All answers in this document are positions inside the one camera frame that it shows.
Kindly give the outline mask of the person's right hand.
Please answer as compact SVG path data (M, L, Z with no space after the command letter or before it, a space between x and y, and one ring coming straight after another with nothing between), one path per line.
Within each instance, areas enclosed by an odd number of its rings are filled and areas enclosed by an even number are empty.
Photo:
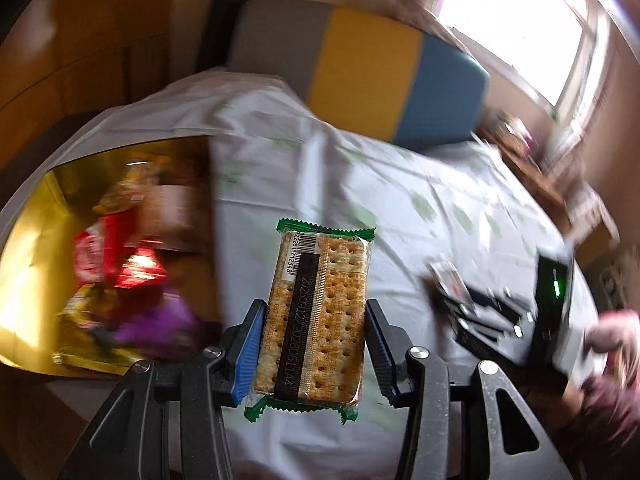
M603 374L622 387L639 391L639 313L634 310L606 311L588 330L586 345L606 356Z

